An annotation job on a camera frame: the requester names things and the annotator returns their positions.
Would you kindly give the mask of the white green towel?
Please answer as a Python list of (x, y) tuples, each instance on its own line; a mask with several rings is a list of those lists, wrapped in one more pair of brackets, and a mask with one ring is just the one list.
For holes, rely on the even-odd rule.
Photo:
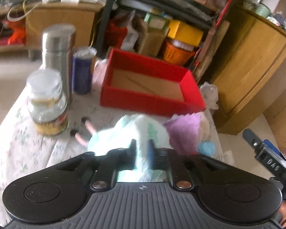
[(96, 156), (104, 156), (110, 150), (129, 148), (136, 141), (136, 161), (133, 170), (120, 171), (118, 182), (162, 182), (167, 180), (166, 171), (152, 170), (148, 164), (148, 141), (153, 140), (156, 148), (169, 148), (166, 128), (144, 114), (125, 115), (116, 125), (95, 133), (88, 142), (87, 150)]

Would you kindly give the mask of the purple cloth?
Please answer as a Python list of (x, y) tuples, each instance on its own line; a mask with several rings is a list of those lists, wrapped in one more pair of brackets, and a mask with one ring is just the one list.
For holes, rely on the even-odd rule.
[(180, 155), (198, 152), (201, 113), (175, 115), (163, 122), (169, 144)]

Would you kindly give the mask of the red cardboard box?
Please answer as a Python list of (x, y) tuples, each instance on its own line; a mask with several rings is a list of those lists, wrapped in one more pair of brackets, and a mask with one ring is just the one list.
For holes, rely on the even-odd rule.
[(116, 48), (108, 51), (100, 104), (167, 117), (206, 109), (188, 69)]

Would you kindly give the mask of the wooden cabinet right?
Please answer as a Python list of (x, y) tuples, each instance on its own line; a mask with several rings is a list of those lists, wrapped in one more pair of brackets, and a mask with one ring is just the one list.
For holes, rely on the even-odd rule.
[(219, 93), (215, 126), (236, 135), (286, 88), (286, 31), (240, 6), (232, 7), (227, 20), (208, 77)]

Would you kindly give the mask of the white plastic bag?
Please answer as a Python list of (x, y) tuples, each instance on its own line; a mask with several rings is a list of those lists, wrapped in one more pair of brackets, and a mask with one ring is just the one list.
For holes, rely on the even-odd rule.
[(200, 86), (200, 91), (204, 97), (207, 108), (210, 110), (218, 110), (219, 94), (217, 86), (205, 82)]

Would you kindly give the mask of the orange plastic basket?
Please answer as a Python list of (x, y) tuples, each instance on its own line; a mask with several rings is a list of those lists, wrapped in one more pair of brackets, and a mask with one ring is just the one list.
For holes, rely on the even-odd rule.
[(186, 62), (195, 56), (195, 51), (189, 52), (180, 48), (175, 47), (169, 41), (164, 42), (162, 57), (164, 61), (173, 64), (182, 66), (186, 64)]

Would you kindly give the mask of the glass jar yellow label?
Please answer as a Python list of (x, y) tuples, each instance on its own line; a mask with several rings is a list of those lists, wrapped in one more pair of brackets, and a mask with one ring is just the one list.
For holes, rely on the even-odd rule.
[(61, 134), (68, 118), (60, 72), (46, 68), (31, 73), (26, 90), (28, 111), (37, 132), (46, 136)]

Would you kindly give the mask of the blue drink can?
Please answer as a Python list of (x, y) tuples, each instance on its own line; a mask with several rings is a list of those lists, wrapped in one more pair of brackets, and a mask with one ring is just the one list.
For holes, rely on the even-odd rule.
[(97, 50), (93, 47), (78, 48), (73, 54), (72, 91), (79, 95), (90, 92)]

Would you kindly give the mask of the brown cardboard box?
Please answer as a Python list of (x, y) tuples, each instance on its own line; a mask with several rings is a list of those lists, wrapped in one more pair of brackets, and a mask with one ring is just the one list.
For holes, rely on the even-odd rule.
[(164, 30), (149, 28), (142, 19), (138, 21), (139, 38), (137, 40), (137, 53), (150, 57), (157, 57), (161, 46), (168, 34), (169, 28)]

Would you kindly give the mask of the red white bag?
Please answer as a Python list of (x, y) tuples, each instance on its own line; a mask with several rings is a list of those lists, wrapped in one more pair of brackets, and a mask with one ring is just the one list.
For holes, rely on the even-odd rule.
[(105, 31), (106, 46), (133, 52), (139, 37), (135, 22), (135, 18), (130, 15), (111, 19)]

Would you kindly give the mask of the yellow box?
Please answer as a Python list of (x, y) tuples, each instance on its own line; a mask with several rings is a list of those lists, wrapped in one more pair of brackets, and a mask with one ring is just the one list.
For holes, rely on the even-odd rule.
[(199, 46), (203, 37), (203, 31), (179, 20), (170, 20), (168, 26), (169, 32), (167, 37), (190, 46)]

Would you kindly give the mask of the green white box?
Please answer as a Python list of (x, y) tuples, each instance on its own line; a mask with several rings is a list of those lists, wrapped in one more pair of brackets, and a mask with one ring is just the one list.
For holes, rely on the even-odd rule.
[(147, 24), (148, 28), (156, 29), (156, 30), (165, 30), (165, 28), (169, 24), (169, 19), (166, 19), (164, 17), (154, 15), (151, 13), (146, 13), (144, 17), (144, 22)]

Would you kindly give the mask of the black metal shelf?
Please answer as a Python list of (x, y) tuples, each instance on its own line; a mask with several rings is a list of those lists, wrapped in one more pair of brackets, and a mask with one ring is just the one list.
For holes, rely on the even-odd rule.
[[(220, 26), (223, 19), (225, 19), (226, 14), (230, 10), (230, 7), (234, 3), (234, 0), (227, 0), (223, 9), (219, 12), (219, 15), (211, 17), (206, 12), (206, 5), (198, 5), (197, 2), (190, 3), (186, 0), (136, 0), (147, 5), (152, 5), (153, 7), (163, 11), (174, 18), (189, 22), (191, 25), (197, 27), (202, 31), (208, 31), (212, 26)], [(96, 40), (94, 41), (94, 47), (98, 51), (98, 56), (102, 54), (104, 35), (106, 27), (110, 18), (110, 13), (112, 11), (112, 6), (115, 0), (106, 0), (102, 17), (101, 24), (99, 27), (99, 32), (97, 33)]]

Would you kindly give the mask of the stainless steel thermos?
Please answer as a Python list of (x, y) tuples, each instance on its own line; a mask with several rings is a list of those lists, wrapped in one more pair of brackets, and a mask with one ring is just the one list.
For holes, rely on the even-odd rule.
[(42, 61), (45, 68), (57, 69), (62, 78), (63, 91), (72, 101), (72, 67), (76, 28), (72, 24), (53, 24), (43, 31)]

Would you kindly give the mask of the wooden desk left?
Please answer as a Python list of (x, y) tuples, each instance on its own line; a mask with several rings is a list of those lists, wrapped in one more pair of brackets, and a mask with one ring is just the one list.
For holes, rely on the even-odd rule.
[(99, 3), (33, 3), (26, 8), (32, 10), (26, 17), (26, 44), (0, 46), (0, 52), (41, 49), (42, 32), (52, 24), (67, 23), (76, 27), (75, 47), (89, 46), (97, 14), (102, 11)]

